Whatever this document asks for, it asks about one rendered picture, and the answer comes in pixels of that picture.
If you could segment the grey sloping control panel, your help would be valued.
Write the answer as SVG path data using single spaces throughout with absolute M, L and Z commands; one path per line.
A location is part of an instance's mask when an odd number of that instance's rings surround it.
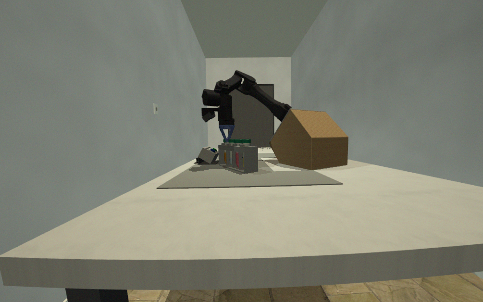
M 203 147 L 195 164 L 217 164 L 218 150 L 212 147 Z

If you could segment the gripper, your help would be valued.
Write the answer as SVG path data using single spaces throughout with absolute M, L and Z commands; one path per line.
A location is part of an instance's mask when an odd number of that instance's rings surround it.
M 229 109 L 226 107 L 226 119 L 219 119 L 219 129 L 226 142 L 228 142 L 231 138 L 234 127 L 235 125 L 232 116 L 232 107 L 229 107 Z M 223 129 L 229 129 L 228 138 L 226 138 Z

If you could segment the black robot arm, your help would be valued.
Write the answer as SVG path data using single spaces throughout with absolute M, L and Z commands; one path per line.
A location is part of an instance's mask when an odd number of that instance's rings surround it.
M 242 78 L 243 83 L 242 82 Z M 216 106 L 218 108 L 201 108 L 202 119 L 207 122 L 215 117 L 215 112 L 218 112 L 219 119 L 226 119 L 226 107 L 232 107 L 232 96 L 229 93 L 237 89 L 245 95 L 252 96 L 258 99 L 263 105 L 265 105 L 277 119 L 282 122 L 286 113 L 289 111 L 291 106 L 281 103 L 266 94 L 257 85 L 256 79 L 238 70 L 234 72 L 234 75 L 226 80 L 220 80 L 216 82 L 214 91 L 209 89 L 204 89 L 202 93 L 203 105 L 205 106 Z

